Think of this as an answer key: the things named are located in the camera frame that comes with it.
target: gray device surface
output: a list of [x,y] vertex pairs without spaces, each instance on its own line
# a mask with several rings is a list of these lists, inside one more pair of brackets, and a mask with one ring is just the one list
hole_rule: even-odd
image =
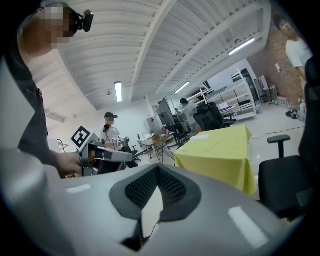
[[166,98],[163,98],[156,112],[164,126],[175,121]]
[[272,212],[230,185],[167,165],[199,186],[201,200],[185,219],[160,222],[152,238],[135,252],[121,243],[133,236],[138,221],[119,213],[110,191],[127,178],[163,165],[60,179],[54,167],[31,155],[14,149],[0,153],[4,201],[32,241],[52,255],[245,255],[254,249],[228,215],[238,206],[268,239],[283,229]]

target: white floor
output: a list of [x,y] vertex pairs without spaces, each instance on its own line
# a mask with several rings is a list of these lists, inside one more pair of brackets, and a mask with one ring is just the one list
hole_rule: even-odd
[[[289,135],[291,140],[284,143],[284,156],[294,156],[298,154],[298,148],[305,126],[303,122],[287,117],[285,115],[287,110],[284,107],[274,104],[270,106],[264,104],[262,109],[263,113],[258,114],[257,119],[251,118],[240,122],[240,125],[246,125],[252,134],[252,138],[249,141],[248,159],[250,160],[258,186],[260,163],[279,157],[278,144],[268,144],[267,138],[283,134]],[[171,148],[172,152],[175,150],[177,150],[176,147]],[[141,162],[137,162],[139,166],[159,163],[157,157],[151,159],[150,162],[146,154],[141,155],[139,158],[142,160]],[[163,156],[163,163],[166,165],[175,165],[175,161],[165,154]],[[253,198],[259,199],[259,193],[257,192]],[[142,211],[144,236],[151,235],[162,209],[162,197],[160,190],[157,188],[151,200]]]

